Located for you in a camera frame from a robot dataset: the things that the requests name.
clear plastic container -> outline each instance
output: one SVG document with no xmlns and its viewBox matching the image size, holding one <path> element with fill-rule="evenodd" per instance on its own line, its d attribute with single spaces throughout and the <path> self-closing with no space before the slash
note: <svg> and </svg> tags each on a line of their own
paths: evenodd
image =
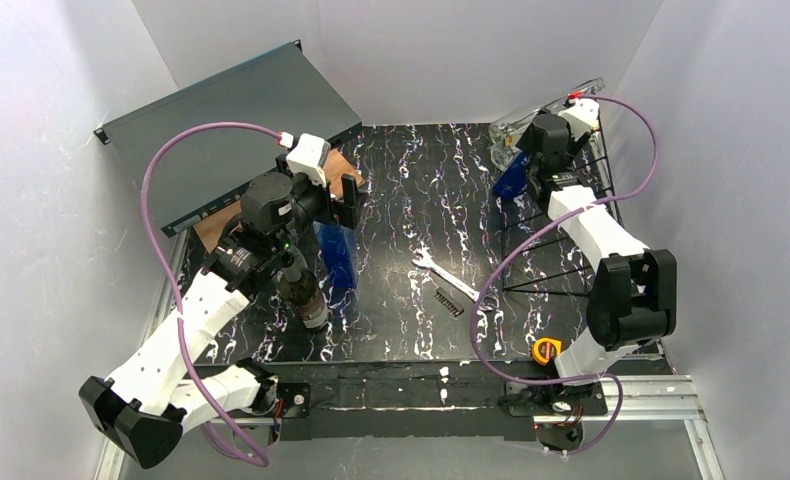
<svg viewBox="0 0 790 480">
<path fill-rule="evenodd" d="M 571 89 L 569 94 L 578 92 L 598 93 L 603 89 L 604 80 L 598 77 Z M 492 141 L 492 146 L 489 147 L 489 154 L 492 158 L 492 163 L 502 171 L 506 170 L 510 166 L 510 162 L 519 153 L 519 149 L 516 148 L 516 142 L 519 141 L 519 137 L 530 125 L 530 121 L 533 120 L 537 112 L 542 110 L 556 113 L 564 108 L 563 104 L 566 102 L 566 98 L 567 95 L 563 95 L 546 104 L 524 105 L 492 122 L 489 125 L 489 138 Z"/>
</svg>

purple cable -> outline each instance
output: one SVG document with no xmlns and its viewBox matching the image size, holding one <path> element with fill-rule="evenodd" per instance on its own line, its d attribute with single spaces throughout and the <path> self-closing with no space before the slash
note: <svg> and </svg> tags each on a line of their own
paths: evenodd
<svg viewBox="0 0 790 480">
<path fill-rule="evenodd" d="M 198 388 L 198 391 L 201 392 L 201 395 L 204 396 L 204 399 L 206 399 L 207 403 L 209 403 L 210 406 L 215 410 L 215 413 L 217 413 L 218 416 L 224 420 L 224 423 L 226 423 L 233 432 L 242 438 L 245 444 L 250 447 L 250 449 L 253 450 L 253 452 L 259 458 L 254 459 L 248 455 L 245 455 L 244 453 L 237 450 L 236 447 L 227 443 L 227 441 L 225 441 L 219 435 L 215 435 L 214 438 L 208 438 L 208 440 L 210 444 L 215 443 L 221 447 L 220 449 L 216 448 L 220 453 L 226 454 L 229 452 L 234 456 L 234 458 L 242 460 L 243 462 L 247 462 L 258 467 L 267 467 L 268 457 L 265 454 L 265 450 L 257 445 L 248 435 L 246 435 L 242 428 L 239 427 L 239 425 L 237 425 L 232 418 L 230 418 L 230 415 L 228 415 L 227 412 L 221 408 L 221 405 L 219 405 L 215 398 L 209 393 L 209 390 L 207 390 L 206 386 L 204 386 L 204 382 L 201 381 L 201 377 L 198 376 L 198 372 L 195 371 L 195 366 L 192 364 L 192 359 L 189 357 L 189 349 L 186 346 L 186 335 L 183 330 L 183 295 L 180 293 L 180 286 L 177 285 L 177 278 L 174 276 L 174 273 L 172 273 L 171 266 L 168 264 L 168 260 L 165 259 L 162 254 L 162 250 L 159 248 L 159 243 L 157 243 L 156 235 L 154 235 L 151 225 L 151 218 L 148 214 L 148 187 L 151 184 L 151 177 L 154 174 L 154 170 L 156 170 L 156 167 L 159 165 L 159 161 L 162 160 L 162 157 L 168 153 L 171 147 L 177 145 L 184 138 L 199 132 L 218 128 L 243 128 L 247 130 L 254 130 L 280 140 L 280 134 L 274 130 L 269 130 L 268 128 L 261 127 L 259 125 L 241 122 L 206 123 L 204 125 L 198 125 L 197 127 L 192 127 L 188 130 L 180 132 L 175 135 L 174 138 L 166 142 L 165 145 L 159 149 L 156 155 L 154 155 L 151 163 L 148 164 L 148 169 L 145 171 L 145 177 L 142 180 L 142 192 L 139 197 L 139 206 L 142 210 L 142 222 L 145 225 L 145 232 L 148 234 L 148 239 L 151 241 L 151 246 L 153 246 L 154 252 L 157 254 L 160 264 L 162 264 L 162 269 L 165 272 L 166 278 L 168 278 L 168 281 L 171 283 L 171 288 L 174 291 L 174 300 L 177 304 L 177 310 L 181 315 L 180 317 L 177 317 L 177 340 L 180 344 L 180 354 L 183 356 L 183 364 L 186 365 L 186 372 L 189 373 L 189 377 L 191 377 L 192 382 L 194 382 L 195 386 Z M 211 425 L 209 427 L 205 427 L 204 431 L 215 433 L 215 429 L 211 427 Z"/>
<path fill-rule="evenodd" d="M 649 170 L 648 175 L 645 177 L 645 180 L 638 187 L 636 187 L 636 189 L 633 190 L 632 192 L 626 193 L 626 194 L 622 194 L 622 195 L 613 195 L 613 196 L 609 196 L 609 197 L 604 197 L 604 198 L 596 200 L 595 202 L 593 202 L 590 205 L 587 205 L 587 206 L 584 206 L 584 207 L 572 210 L 571 212 L 566 213 L 565 215 L 562 215 L 559 218 L 557 218 L 556 220 L 554 220 L 553 222 L 549 223 L 548 225 L 546 225 L 545 227 L 540 229 L 538 232 L 536 232 L 533 235 L 531 235 L 527 240 L 522 242 L 521 245 L 516 247 L 509 255 L 507 255 L 506 258 L 504 258 L 501 261 L 501 264 L 498 265 L 498 268 L 496 268 L 495 271 L 492 272 L 492 274 L 489 276 L 489 279 L 486 281 L 486 283 L 483 285 L 483 287 L 481 287 L 480 293 L 478 293 L 478 296 L 477 296 L 477 300 L 475 300 L 475 303 L 474 303 L 474 310 L 472 311 L 471 324 L 470 324 L 470 335 L 471 335 L 471 341 L 472 341 L 472 348 L 474 349 L 475 355 L 477 355 L 478 360 L 480 360 L 480 362 L 482 364 L 484 364 L 486 366 L 486 368 L 488 368 L 490 371 L 492 371 L 496 375 L 500 376 L 501 378 L 503 378 L 503 379 L 505 379 L 505 380 L 507 380 L 509 382 L 522 383 L 522 384 L 525 384 L 525 385 L 541 386 L 541 385 L 556 385 L 558 383 L 575 382 L 575 381 L 580 381 L 580 380 L 599 380 L 602 377 L 607 377 L 607 378 L 609 378 L 610 380 L 612 380 L 613 382 L 616 383 L 616 388 L 618 390 L 619 397 L 618 397 L 618 401 L 616 402 L 616 408 L 613 411 L 613 415 L 607 421 L 607 424 L 604 425 L 604 428 L 600 432 L 598 432 L 598 435 L 596 435 L 595 438 L 593 438 L 592 440 L 587 442 L 585 445 L 582 445 L 580 448 L 577 448 L 577 449 L 572 450 L 570 452 L 564 452 L 564 453 L 568 453 L 568 454 L 582 453 L 582 452 L 585 452 L 586 450 L 589 450 L 593 445 L 595 445 L 602 438 L 604 438 L 604 435 L 607 433 L 607 430 L 609 430 L 610 427 L 613 426 L 613 423 L 616 421 L 616 417 L 619 416 L 619 410 L 621 410 L 621 408 L 622 408 L 622 400 L 623 400 L 622 397 L 624 395 L 624 390 L 622 390 L 622 384 L 621 384 L 621 382 L 619 382 L 619 378 L 616 377 L 615 375 L 613 375 L 612 373 L 604 372 L 602 374 L 577 375 L 577 376 L 573 376 L 573 377 L 557 378 L 557 379 L 552 379 L 552 380 L 529 380 L 529 379 L 525 379 L 525 378 L 515 377 L 515 376 L 510 375 L 508 373 L 504 373 L 503 371 L 499 370 L 498 367 L 495 367 L 494 365 L 489 363 L 489 360 L 486 358 L 486 354 L 484 354 L 481 351 L 481 349 L 480 349 L 480 341 L 477 339 L 477 334 L 478 334 L 477 322 L 478 322 L 478 311 L 479 311 L 480 305 L 483 302 L 484 297 L 486 297 L 486 294 L 488 293 L 489 288 L 492 286 L 493 283 L 495 283 L 496 280 L 498 280 L 498 277 L 501 275 L 501 272 L 513 261 L 513 259 L 515 259 L 517 256 L 519 256 L 522 253 L 522 251 L 524 251 L 524 249 L 526 249 L 531 243 L 533 243 L 536 239 L 538 239 L 542 235 L 545 235 L 545 233 L 548 232 L 549 230 L 553 230 L 554 228 L 557 228 L 557 226 L 560 225 L 561 223 L 563 223 L 566 220 L 574 217 L 575 215 L 578 215 L 578 214 L 584 212 L 586 209 L 591 208 L 592 206 L 603 205 L 605 203 L 618 201 L 618 200 L 625 200 L 625 199 L 628 199 L 628 198 L 631 198 L 631 197 L 634 197 L 634 196 L 638 195 L 648 185 L 648 182 L 651 181 L 651 177 L 654 176 L 654 171 L 657 169 L 657 163 L 658 163 L 659 158 L 660 158 L 660 149 L 659 149 L 659 144 L 658 144 L 658 141 L 657 141 L 657 133 L 654 131 L 654 127 L 652 127 L 651 122 L 648 120 L 648 118 L 646 118 L 645 115 L 640 113 L 634 107 L 628 105 L 627 103 L 623 102 L 622 100 L 618 100 L 618 99 L 615 99 L 615 98 L 612 98 L 612 97 L 605 97 L 603 95 L 581 95 L 581 98 L 591 98 L 593 100 L 601 100 L 601 101 L 605 101 L 605 102 L 615 103 L 617 105 L 621 105 L 621 106 L 627 108 L 628 110 L 630 110 L 631 112 L 633 112 L 634 114 L 636 114 L 636 116 L 639 117 L 640 120 L 642 120 L 642 123 L 644 123 L 646 128 L 648 128 L 648 132 L 651 134 L 651 141 L 654 144 L 654 158 L 651 161 L 651 170 Z"/>
</svg>

